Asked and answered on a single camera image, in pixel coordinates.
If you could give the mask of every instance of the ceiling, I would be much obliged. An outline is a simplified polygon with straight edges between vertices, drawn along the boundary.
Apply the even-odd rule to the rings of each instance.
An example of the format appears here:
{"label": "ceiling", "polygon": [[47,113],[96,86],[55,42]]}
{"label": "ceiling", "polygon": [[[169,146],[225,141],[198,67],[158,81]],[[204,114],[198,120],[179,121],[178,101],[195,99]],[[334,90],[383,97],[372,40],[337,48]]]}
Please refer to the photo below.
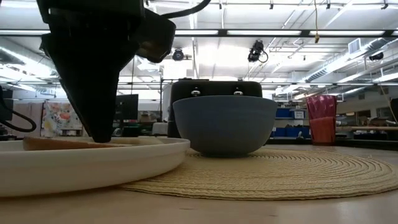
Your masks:
{"label": "ceiling", "polygon": [[[274,8],[270,10],[270,1],[217,0],[212,1],[194,16],[176,18],[172,21],[178,29],[315,28],[316,13],[312,0],[273,0],[273,2]],[[398,29],[398,0],[388,0],[389,7],[384,10],[381,9],[384,5],[383,0],[331,0],[330,9],[326,8],[327,3],[327,0],[317,1],[319,29]],[[165,14],[189,8],[194,4],[197,4],[195,0],[152,0],[149,1],[148,8],[158,14]],[[48,29],[48,27],[42,22],[35,1],[3,0],[0,7],[0,29]],[[0,37],[0,39],[6,39],[10,44],[23,47],[30,56],[36,54],[38,58],[43,57],[39,50],[39,37]],[[193,55],[195,49],[195,63],[192,59],[182,62],[167,59],[159,68],[159,65],[151,65],[148,61],[136,58],[134,63],[130,62],[121,71],[120,82],[131,82],[132,73],[135,76],[133,82],[159,82],[161,75],[164,78],[198,77],[211,80],[244,78],[256,82],[299,82],[309,71],[321,67],[327,60],[347,51],[348,44],[354,39],[321,38],[319,43],[315,44],[313,38],[261,38],[269,55],[269,60],[264,64],[248,62],[249,49],[256,40],[258,38],[253,37],[196,37],[194,40],[191,37],[176,37],[173,48],[182,48],[186,55]],[[369,67],[394,60],[398,53],[396,47],[397,44],[393,43],[383,49],[383,60],[365,63],[364,58],[359,57],[319,80],[338,82]],[[34,76],[39,80],[49,78],[48,74],[41,77],[39,73],[35,73]],[[377,76],[377,72],[374,72],[373,78]],[[7,80],[5,78],[9,79],[9,76],[4,77],[3,81]],[[131,86],[119,87],[119,89],[124,88],[131,89]],[[270,90],[269,93],[273,93],[276,88],[274,85],[263,86],[263,89]],[[147,83],[135,85],[133,89],[146,90],[150,94],[150,91],[157,91],[159,85]],[[299,88],[298,92],[313,89],[314,87]]]}

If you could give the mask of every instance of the computer monitor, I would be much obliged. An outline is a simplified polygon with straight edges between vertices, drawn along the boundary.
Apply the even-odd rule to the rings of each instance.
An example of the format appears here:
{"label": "computer monitor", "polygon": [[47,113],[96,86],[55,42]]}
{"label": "computer monitor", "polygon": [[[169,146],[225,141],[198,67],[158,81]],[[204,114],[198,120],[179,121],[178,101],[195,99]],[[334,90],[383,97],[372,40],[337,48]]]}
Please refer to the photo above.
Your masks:
{"label": "computer monitor", "polygon": [[115,119],[137,119],[138,118],[138,94],[116,96]]}

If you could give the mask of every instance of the white plate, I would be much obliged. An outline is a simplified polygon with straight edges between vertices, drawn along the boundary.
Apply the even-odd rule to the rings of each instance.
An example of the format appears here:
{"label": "white plate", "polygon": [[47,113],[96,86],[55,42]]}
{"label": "white plate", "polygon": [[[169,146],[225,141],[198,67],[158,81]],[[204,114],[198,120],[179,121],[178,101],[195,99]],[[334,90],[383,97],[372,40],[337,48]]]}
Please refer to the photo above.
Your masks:
{"label": "white plate", "polygon": [[0,197],[93,189],[163,174],[181,164],[190,142],[157,139],[164,144],[54,151],[23,151],[22,141],[0,142]]}

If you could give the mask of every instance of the black case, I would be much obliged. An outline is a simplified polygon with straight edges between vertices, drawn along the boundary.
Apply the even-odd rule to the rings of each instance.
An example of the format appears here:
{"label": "black case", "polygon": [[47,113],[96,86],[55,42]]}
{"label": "black case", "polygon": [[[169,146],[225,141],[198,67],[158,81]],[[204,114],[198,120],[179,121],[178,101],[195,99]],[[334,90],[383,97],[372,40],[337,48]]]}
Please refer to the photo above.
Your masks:
{"label": "black case", "polygon": [[177,100],[189,97],[213,96],[213,95],[236,95],[242,93],[244,96],[262,97],[262,88],[258,82],[214,82],[206,80],[180,80],[172,85],[170,97],[169,126],[167,135],[169,138],[181,138],[175,123],[173,103]]}

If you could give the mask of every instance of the food on plate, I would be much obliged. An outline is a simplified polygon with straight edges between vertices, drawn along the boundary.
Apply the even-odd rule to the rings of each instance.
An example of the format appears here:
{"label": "food on plate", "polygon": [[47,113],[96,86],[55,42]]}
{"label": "food on plate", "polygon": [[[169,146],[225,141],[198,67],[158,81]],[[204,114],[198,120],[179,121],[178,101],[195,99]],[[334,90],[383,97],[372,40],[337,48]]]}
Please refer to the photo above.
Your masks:
{"label": "food on plate", "polygon": [[49,138],[32,138],[25,137],[23,140],[25,151],[39,150],[59,150],[59,149],[92,149],[102,147],[124,147],[131,144],[115,144],[115,143],[95,143],[74,141],[66,139],[49,139]]}

